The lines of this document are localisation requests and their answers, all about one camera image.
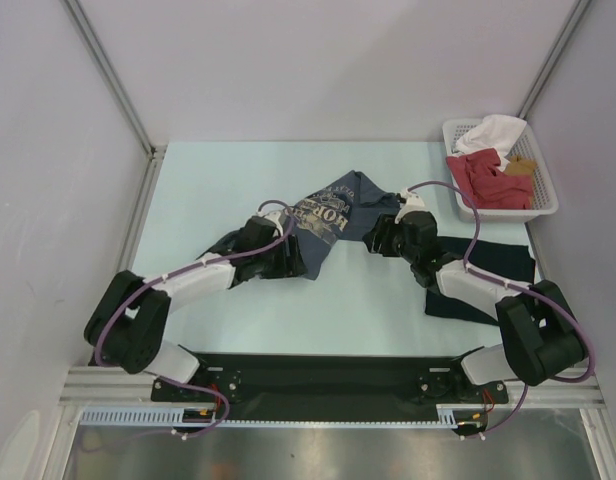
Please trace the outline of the navy jersey tank top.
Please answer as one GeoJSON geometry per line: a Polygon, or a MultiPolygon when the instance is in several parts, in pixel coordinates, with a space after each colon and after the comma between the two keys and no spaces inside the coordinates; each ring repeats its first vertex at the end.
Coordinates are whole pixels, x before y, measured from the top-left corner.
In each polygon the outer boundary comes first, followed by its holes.
{"type": "MultiPolygon", "coordinates": [[[[520,282],[534,282],[536,261],[527,246],[478,240],[469,259],[476,267],[493,274],[520,282]]],[[[430,291],[426,292],[424,313],[433,317],[497,325],[497,320],[487,313],[459,299],[430,291]]]]}

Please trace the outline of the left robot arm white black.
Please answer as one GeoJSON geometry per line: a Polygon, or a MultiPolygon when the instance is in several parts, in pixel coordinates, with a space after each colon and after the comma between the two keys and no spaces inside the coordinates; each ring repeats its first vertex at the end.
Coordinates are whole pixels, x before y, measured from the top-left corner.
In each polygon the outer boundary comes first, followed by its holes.
{"type": "Polygon", "coordinates": [[[306,267],[292,234],[294,226],[287,209],[259,213],[197,260],[172,272],[154,278],[129,270],[117,273],[84,330],[96,364],[162,377],[185,398],[202,397],[209,376],[194,353],[164,339],[169,315],[251,279],[303,275],[306,267]]]}

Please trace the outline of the blue-grey tank top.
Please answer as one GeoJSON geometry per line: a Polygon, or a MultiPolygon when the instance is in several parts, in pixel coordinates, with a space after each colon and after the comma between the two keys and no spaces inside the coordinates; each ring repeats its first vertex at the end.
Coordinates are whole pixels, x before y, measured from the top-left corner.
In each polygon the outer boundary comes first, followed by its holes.
{"type": "MultiPolygon", "coordinates": [[[[380,189],[362,172],[350,171],[286,210],[284,227],[275,225],[281,234],[292,228],[290,235],[296,236],[308,269],[300,278],[315,280],[337,241],[360,242],[380,214],[396,214],[399,209],[400,202],[395,193],[380,189]]],[[[224,235],[203,255],[231,255],[231,247],[240,229],[224,235]]]]}

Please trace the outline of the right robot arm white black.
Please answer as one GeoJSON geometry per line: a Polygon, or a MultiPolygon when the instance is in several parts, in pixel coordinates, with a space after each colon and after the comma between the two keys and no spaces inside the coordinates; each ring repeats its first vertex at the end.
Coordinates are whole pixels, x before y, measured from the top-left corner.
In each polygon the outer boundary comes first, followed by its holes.
{"type": "Polygon", "coordinates": [[[472,401],[485,385],[517,379],[583,382],[594,372],[594,354],[560,288],[528,284],[474,266],[444,248],[428,211],[379,216],[363,242],[372,254],[405,260],[424,289],[459,300],[494,319],[500,344],[475,350],[449,376],[451,393],[472,401]]]}

